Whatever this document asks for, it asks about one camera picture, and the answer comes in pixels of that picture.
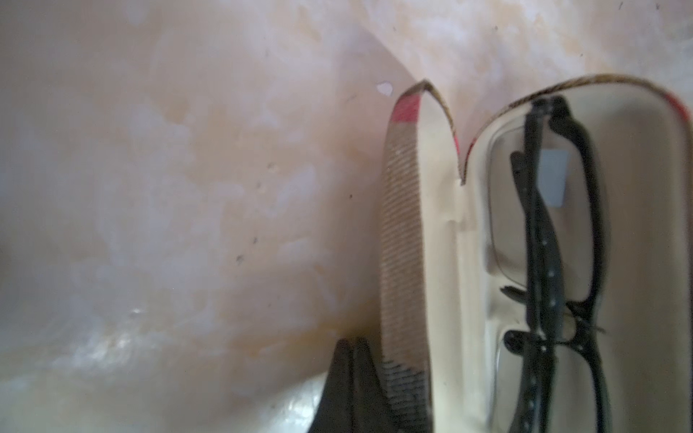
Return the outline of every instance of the red stripe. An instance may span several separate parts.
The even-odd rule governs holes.
[[[678,112],[678,115],[681,116],[681,118],[683,118],[683,121],[685,121],[686,123],[690,123],[691,116],[688,113],[688,108],[686,108],[686,106],[681,101],[679,101],[678,98],[674,95],[667,94],[666,96],[667,100],[669,101],[669,104],[674,106],[674,109]]]
[[[467,168],[469,165],[469,155],[472,153],[472,148],[476,144],[476,139],[473,139],[471,143],[469,143],[469,148],[467,148],[467,156],[464,157],[464,171],[462,172],[462,184],[464,185],[467,182]]]
[[[421,94],[413,94],[400,98],[392,110],[390,122],[393,123],[413,123],[419,119],[419,108],[421,107]]]

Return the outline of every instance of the eyeglasses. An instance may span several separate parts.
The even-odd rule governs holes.
[[[577,149],[584,172],[592,232],[592,275],[588,293],[580,300],[566,299],[559,239],[537,184],[546,118],[551,131]],[[606,258],[605,233],[588,133],[573,119],[564,97],[540,98],[533,102],[525,117],[523,151],[514,151],[509,158],[514,186],[525,216],[527,289],[505,286],[500,290],[510,299],[525,304],[525,320],[529,328],[528,331],[508,330],[503,336],[505,348],[523,359],[518,402],[509,431],[526,433],[537,427],[541,433],[547,431],[558,367],[556,350],[564,346],[587,362],[596,400],[597,433],[609,433],[611,408],[597,346],[597,311]],[[566,309],[574,319],[575,327],[574,335],[568,339],[563,337]]]

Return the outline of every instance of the beige marble wall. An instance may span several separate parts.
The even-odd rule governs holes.
[[[378,322],[380,154],[583,73],[693,103],[686,0],[5,0],[0,431],[307,428]]]

